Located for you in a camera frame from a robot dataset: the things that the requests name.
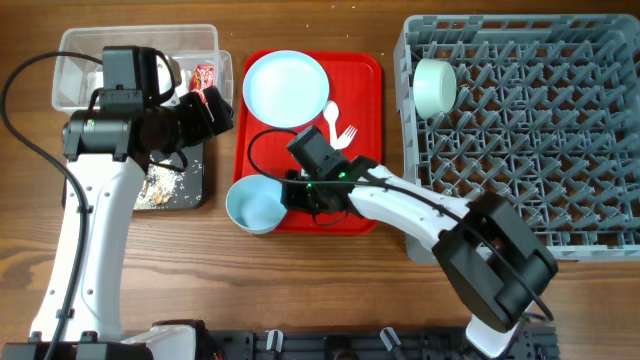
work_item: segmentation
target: light blue bowl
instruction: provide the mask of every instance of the light blue bowl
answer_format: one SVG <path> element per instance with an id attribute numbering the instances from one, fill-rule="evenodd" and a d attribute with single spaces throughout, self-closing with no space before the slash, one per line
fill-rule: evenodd
<path id="1" fill-rule="evenodd" d="M 280 224 L 287 209 L 280 203 L 282 184 L 263 175 L 236 181 L 227 193 L 227 214 L 242 230 L 264 234 Z"/>

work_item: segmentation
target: plastic utensil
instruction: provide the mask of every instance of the plastic utensil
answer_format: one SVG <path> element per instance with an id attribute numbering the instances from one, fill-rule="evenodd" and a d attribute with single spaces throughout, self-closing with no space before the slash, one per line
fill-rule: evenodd
<path id="1" fill-rule="evenodd" d="M 329 98 L 329 78 L 320 64 L 297 51 L 276 51 L 256 61 L 244 78 L 242 96 L 258 120 L 292 128 L 313 120 Z"/>
<path id="2" fill-rule="evenodd" d="M 456 75 L 446 61 L 422 59 L 413 76 L 413 100 L 418 115 L 428 119 L 449 112 L 456 99 Z"/>
<path id="3" fill-rule="evenodd" d="M 227 193 L 227 214 L 242 230 L 264 234 L 275 229 L 287 213 L 280 203 L 282 184 L 263 175 L 238 180 Z"/>
<path id="4" fill-rule="evenodd" d="M 333 148 L 336 150 L 342 150 L 351 144 L 353 138 L 356 136 L 358 129 L 355 126 L 350 125 L 347 130 L 345 130 L 342 135 L 336 140 L 335 145 L 332 144 Z"/>
<path id="5" fill-rule="evenodd" d="M 335 148 L 333 144 L 338 141 L 336 122 L 338 122 L 338 116 L 340 115 L 340 110 L 338 109 L 338 105 L 335 101 L 327 101 L 327 105 L 324 107 L 324 110 L 322 110 L 322 115 L 327 121 L 327 124 L 329 124 L 329 143 Z"/>

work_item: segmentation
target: white plastic fork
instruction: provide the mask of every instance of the white plastic fork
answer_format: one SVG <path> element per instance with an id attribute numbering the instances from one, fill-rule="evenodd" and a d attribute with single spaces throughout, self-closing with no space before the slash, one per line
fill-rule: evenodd
<path id="1" fill-rule="evenodd" d="M 345 130 L 342 135 L 340 135 L 340 137 L 338 138 L 338 140 L 336 140 L 335 144 L 331 144 L 333 146 L 334 149 L 336 150 L 341 150 L 346 148 L 347 146 L 349 146 L 349 144 L 351 144 L 351 141 L 353 141 L 353 138 L 356 136 L 356 133 L 358 132 L 358 129 L 356 129 L 355 126 L 350 125 L 347 130 Z"/>

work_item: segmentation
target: plate rim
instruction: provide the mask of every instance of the plate rim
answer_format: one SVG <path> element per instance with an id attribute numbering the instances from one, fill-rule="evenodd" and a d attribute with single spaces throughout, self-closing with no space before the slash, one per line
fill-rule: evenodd
<path id="1" fill-rule="evenodd" d="M 255 117 L 255 118 L 256 118 L 256 120 L 260 121 L 261 123 L 263 123 L 263 124 L 265 124 L 265 125 L 271 126 L 271 127 L 277 127 L 277 128 L 290 129 L 290 128 L 295 128 L 295 127 L 298 127 L 298 126 L 302 126 L 302 125 L 304 125 L 304 124 L 309 123 L 309 122 L 310 122 L 310 121 L 312 121 L 313 119 L 315 119 L 315 118 L 316 118 L 320 113 L 322 113 L 322 109 L 324 109 L 324 105 L 320 108 L 320 110 L 318 111 L 318 113 L 317 113 L 317 114 L 315 114 L 311 119 L 308 119 L 308 120 L 306 120 L 305 122 L 300 123 L 300 124 L 295 124 L 295 125 L 290 125 L 290 126 L 283 127 L 283 126 L 276 126 L 276 125 L 274 125 L 274 124 L 268 123 L 268 122 L 266 122 L 266 121 L 262 120 L 258 115 L 256 115 L 256 114 L 253 112 L 253 110 L 251 109 L 250 102 L 249 102 L 249 101 L 247 101 L 247 99 L 248 99 L 248 98 L 247 98 L 247 96 L 246 96 L 246 94 L 247 94 L 247 88 L 248 88 L 248 85 L 247 85 L 247 79 L 253 79 L 253 78 L 255 77 L 255 73 L 258 71 L 258 70 L 256 70 L 256 69 L 257 69 L 257 66 L 256 66 L 256 65 L 259 65 L 259 64 L 260 64 L 260 62 L 267 61 L 269 57 L 274 57 L 274 56 L 277 56 L 277 55 L 280 55 L 280 56 L 281 56 L 283 53 L 295 54 L 295 56 L 296 56 L 296 57 L 298 57 L 298 58 L 304 58 L 304 59 L 306 60 L 306 62 L 307 62 L 307 63 L 311 64 L 311 65 L 312 65 L 312 67 L 314 67 L 314 68 L 316 69 L 316 71 L 317 71 L 319 74 L 321 74 L 321 75 L 322 75 L 321 82 L 322 82 L 322 83 L 326 83 L 326 85 L 327 85 L 327 86 L 326 86 L 326 88 L 327 88 L 327 92 L 326 92 L 326 99 L 325 99 L 325 101 L 324 101 L 324 102 L 325 102 L 325 104 L 326 104 L 326 102 L 329 100 L 329 95 L 330 95 L 330 93 L 331 93 L 331 88 L 330 88 L 330 87 L 331 87 L 331 85 L 330 85 L 330 83 L 329 83 L 329 76 L 327 75 L 327 71 L 322 67 L 322 65 L 320 64 L 320 62 L 318 62 L 318 60 L 314 59 L 313 57 L 311 57 L 311 56 L 309 56 L 309 55 L 307 55 L 307 54 L 305 54 L 305 53 L 303 53 L 303 52 L 301 52 L 301 51 L 296 51 L 296 50 L 278 50 L 278 51 L 273 51 L 273 52 L 270 52 L 270 53 L 265 54 L 264 56 L 261 56 L 260 58 L 258 58 L 258 59 L 257 59 L 257 60 L 256 60 L 256 61 L 255 61 L 255 62 L 254 62 L 250 67 L 249 67 L 249 70 L 247 70 L 247 72 L 246 72 L 246 74 L 245 74 L 245 76 L 244 76 L 244 79 L 242 80 L 242 99 L 243 99 L 243 101 L 244 101 L 244 103 L 245 103 L 245 105 L 246 105 L 246 107 L 247 107 L 247 110 L 249 110 L 249 112 L 251 113 L 251 115 L 253 115 L 253 117 Z"/>

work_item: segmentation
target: red tray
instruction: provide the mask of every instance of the red tray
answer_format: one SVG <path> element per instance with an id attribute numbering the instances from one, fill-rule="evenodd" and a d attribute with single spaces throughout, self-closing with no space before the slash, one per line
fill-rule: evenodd
<path id="1" fill-rule="evenodd" d="M 273 51 L 275 50 L 262 50 L 249 56 L 244 66 L 244 73 L 246 74 L 259 58 Z M 318 61 L 329 77 L 329 100 L 335 101 L 340 109 L 336 125 L 338 136 L 349 125 L 358 128 L 351 144 L 343 150 L 345 156 L 352 160 L 357 155 L 364 155 L 380 162 L 382 160 L 382 70 L 380 65 L 371 56 L 362 53 L 319 51 L 303 51 L 303 53 Z M 322 114 L 293 130 L 302 131 L 310 125 L 319 127 L 328 139 L 329 128 Z M 263 124 L 251 114 L 243 99 L 237 123 L 238 139 L 233 182 L 256 173 L 247 160 L 247 146 L 258 132 L 268 128 L 270 128 L 269 125 Z M 288 169 L 300 169 L 300 165 L 286 148 L 291 139 L 291 134 L 265 135 L 253 147 L 254 161 L 275 176 L 283 177 Z M 343 217 L 344 213 L 319 215 L 316 220 L 322 224 Z M 350 214 L 345 220 L 334 225 L 319 226 L 313 222 L 310 214 L 289 211 L 275 231 L 352 235 L 365 234 L 375 225 L 375 221 L 360 219 Z"/>

